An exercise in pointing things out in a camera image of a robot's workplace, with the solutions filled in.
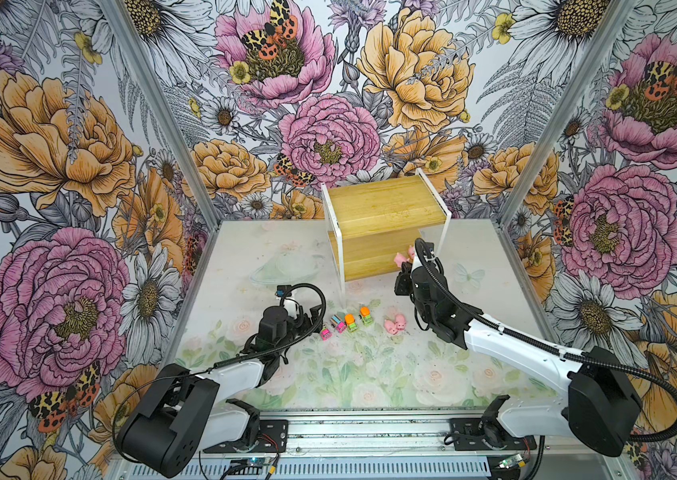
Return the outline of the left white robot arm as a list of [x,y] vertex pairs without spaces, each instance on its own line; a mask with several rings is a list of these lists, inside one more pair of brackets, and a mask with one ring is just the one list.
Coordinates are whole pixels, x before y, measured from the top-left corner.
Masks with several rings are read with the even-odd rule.
[[286,363],[286,352],[320,332],[326,303],[308,310],[292,298],[262,312],[258,332],[238,356],[192,373],[168,364],[154,380],[128,394],[116,411],[140,399],[124,424],[112,430],[120,456],[173,478],[202,450],[256,443],[260,410],[236,398],[264,385]]

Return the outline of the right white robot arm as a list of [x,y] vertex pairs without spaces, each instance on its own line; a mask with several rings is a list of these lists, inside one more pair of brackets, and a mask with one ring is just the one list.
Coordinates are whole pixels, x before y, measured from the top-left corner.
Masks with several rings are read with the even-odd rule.
[[444,275],[405,262],[395,283],[415,315],[440,340],[490,356],[539,380],[555,397],[522,400],[500,394],[484,420],[511,437],[570,436],[598,454],[618,457],[630,440],[642,401],[625,366],[608,350],[581,351],[514,330],[472,305],[458,302]]

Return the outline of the pink green toy car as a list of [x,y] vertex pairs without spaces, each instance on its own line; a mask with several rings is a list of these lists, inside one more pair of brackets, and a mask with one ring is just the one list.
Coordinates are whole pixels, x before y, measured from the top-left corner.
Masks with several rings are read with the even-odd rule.
[[330,338],[332,338],[332,332],[330,332],[330,329],[328,327],[323,327],[320,330],[320,338],[324,341],[328,341]]

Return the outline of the pink teal toy car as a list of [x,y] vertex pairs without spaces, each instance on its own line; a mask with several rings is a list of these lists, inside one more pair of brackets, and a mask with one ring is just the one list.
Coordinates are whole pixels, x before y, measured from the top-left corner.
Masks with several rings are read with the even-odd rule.
[[338,316],[336,315],[333,315],[330,318],[330,325],[332,325],[332,327],[334,327],[334,330],[336,330],[336,332],[338,333],[344,333],[348,329],[345,320],[338,318]]

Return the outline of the white frame wooden shelf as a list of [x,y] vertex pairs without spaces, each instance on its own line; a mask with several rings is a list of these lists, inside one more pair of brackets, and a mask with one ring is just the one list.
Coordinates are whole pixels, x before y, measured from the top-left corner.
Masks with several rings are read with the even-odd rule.
[[347,296],[352,281],[398,270],[394,256],[406,253],[424,229],[446,238],[452,212],[422,169],[412,176],[330,188],[322,204],[338,285]]

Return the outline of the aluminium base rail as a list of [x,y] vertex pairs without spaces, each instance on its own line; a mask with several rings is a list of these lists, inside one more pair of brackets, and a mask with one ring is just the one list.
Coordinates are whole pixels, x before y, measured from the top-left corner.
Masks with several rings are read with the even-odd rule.
[[190,456],[180,479],[636,479],[628,456],[605,457],[578,440],[548,437],[506,450],[447,443],[451,423],[469,410],[266,412],[284,423],[280,448]]

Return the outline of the right aluminium corner post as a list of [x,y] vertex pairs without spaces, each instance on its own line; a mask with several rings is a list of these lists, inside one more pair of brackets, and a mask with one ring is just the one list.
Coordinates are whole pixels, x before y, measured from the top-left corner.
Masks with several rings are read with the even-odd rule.
[[585,51],[581,65],[573,69],[570,83],[556,104],[550,121],[537,141],[518,183],[507,198],[501,210],[498,226],[509,225],[513,215],[530,193],[536,178],[553,152],[567,119],[576,109],[578,100],[584,96],[587,86],[605,57],[612,52],[617,35],[626,24],[634,5],[634,1],[612,1],[610,3],[601,25],[595,31],[591,45]]

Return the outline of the aluminium corner post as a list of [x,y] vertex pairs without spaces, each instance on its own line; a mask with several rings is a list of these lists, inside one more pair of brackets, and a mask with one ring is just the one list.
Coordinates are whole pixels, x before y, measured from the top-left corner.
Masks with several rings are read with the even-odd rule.
[[182,135],[182,130],[180,130],[180,126],[176,123],[176,118],[172,114],[170,104],[168,104],[168,100],[164,96],[162,85],[160,85],[160,78],[158,78],[154,68],[150,65],[150,56],[148,56],[148,52],[140,44],[140,37],[138,37],[138,32],[136,32],[136,28],[134,28],[134,24],[130,20],[126,5],[122,1],[105,1],[102,6],[102,12],[104,12],[104,17],[110,22],[110,27],[114,30],[114,38],[118,41],[118,45],[124,50],[128,66],[130,66],[130,73],[140,84],[144,97],[148,100],[150,109],[152,109],[154,117],[158,120],[162,133],[166,136],[168,146],[174,152],[180,169],[186,175],[188,187],[190,187],[192,194],[194,194],[194,199],[198,203],[198,209],[202,212],[210,232],[212,234],[218,233],[220,229],[218,213],[216,213],[216,209],[212,205],[212,199],[210,199],[208,192],[206,192],[204,181],[200,178],[198,168],[196,168],[194,160],[190,156],[190,148],[188,148],[184,135]]
[[587,86],[605,57],[612,52],[617,35],[626,24],[634,5],[634,1],[612,1],[610,3],[601,25],[595,31],[591,45],[585,51],[581,65],[573,69],[570,83],[556,104],[550,121],[537,141],[518,183],[507,198],[501,210],[498,226],[509,225],[513,215],[530,193],[536,178],[553,152],[567,119],[576,109],[578,100],[584,96]]

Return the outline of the left aluminium corner post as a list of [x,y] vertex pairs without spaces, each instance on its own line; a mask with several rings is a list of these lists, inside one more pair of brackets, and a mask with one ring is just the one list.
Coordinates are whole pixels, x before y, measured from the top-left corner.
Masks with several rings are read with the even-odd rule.
[[138,37],[138,32],[136,32],[136,28],[134,28],[134,24],[130,20],[126,5],[122,1],[105,1],[102,6],[102,12],[104,12],[104,17],[110,22],[110,27],[114,30],[114,38],[118,41],[118,45],[124,50],[128,66],[130,66],[130,73],[140,84],[144,97],[148,100],[150,109],[152,109],[154,117],[158,120],[162,133],[166,136],[168,146],[174,152],[180,169],[186,175],[188,187],[190,187],[192,194],[194,194],[194,199],[198,203],[198,209],[202,212],[210,232],[212,234],[218,233],[220,229],[218,213],[216,213],[216,209],[212,205],[212,199],[210,199],[208,192],[206,192],[204,181],[200,178],[198,168],[196,168],[194,160],[190,156],[190,148],[188,148],[184,135],[182,135],[182,130],[180,130],[180,126],[176,123],[176,118],[172,114],[170,104],[168,104],[168,100],[164,96],[162,85],[160,85],[160,78],[158,78],[154,68],[150,65],[150,56],[148,56],[148,52],[140,44],[140,37]]

